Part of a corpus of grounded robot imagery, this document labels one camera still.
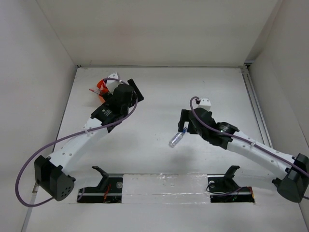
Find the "clear spray bottle blue nozzle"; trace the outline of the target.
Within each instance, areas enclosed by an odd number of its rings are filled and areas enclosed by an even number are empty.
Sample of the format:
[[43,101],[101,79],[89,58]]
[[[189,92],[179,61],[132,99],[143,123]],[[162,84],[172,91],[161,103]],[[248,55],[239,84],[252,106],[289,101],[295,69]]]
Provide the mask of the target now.
[[177,132],[176,135],[169,141],[169,146],[174,148],[179,141],[183,138],[185,133],[187,132],[187,127],[185,127],[181,132]]

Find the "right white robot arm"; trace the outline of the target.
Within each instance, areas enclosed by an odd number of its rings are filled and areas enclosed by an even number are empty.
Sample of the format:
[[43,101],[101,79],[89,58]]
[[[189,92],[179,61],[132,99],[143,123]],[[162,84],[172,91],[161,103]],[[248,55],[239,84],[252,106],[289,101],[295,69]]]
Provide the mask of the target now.
[[189,134],[197,134],[209,144],[242,155],[273,173],[275,178],[271,183],[283,198],[294,203],[305,198],[309,186],[307,156],[301,153],[293,156],[265,146],[229,123],[216,122],[212,113],[203,108],[183,109],[179,132],[184,130],[185,123],[188,123]]

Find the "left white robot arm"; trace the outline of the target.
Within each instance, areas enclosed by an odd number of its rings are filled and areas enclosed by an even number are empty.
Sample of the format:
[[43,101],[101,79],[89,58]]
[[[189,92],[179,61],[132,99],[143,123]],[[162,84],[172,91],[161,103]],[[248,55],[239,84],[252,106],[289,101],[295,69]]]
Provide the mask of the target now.
[[58,151],[34,161],[36,183],[56,201],[64,200],[73,190],[75,178],[70,173],[78,160],[126,120],[144,99],[133,79],[126,83],[113,81],[117,86],[108,86],[108,92],[103,94],[105,102],[91,114],[83,130],[73,134]]

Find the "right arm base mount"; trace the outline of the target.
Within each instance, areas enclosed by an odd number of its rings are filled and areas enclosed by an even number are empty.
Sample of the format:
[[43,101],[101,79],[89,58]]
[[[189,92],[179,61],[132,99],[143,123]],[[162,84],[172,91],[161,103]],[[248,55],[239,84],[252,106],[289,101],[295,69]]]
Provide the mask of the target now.
[[206,192],[210,194],[211,203],[255,203],[251,187],[240,187],[234,180],[222,176],[209,177]]

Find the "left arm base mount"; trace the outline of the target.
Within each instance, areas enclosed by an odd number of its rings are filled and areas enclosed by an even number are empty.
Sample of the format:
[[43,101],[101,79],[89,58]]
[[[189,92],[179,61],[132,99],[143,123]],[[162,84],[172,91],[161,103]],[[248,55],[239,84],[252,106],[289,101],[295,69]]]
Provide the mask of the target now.
[[79,189],[77,203],[121,203],[123,177],[112,176],[107,184],[100,190],[99,187],[85,187]]

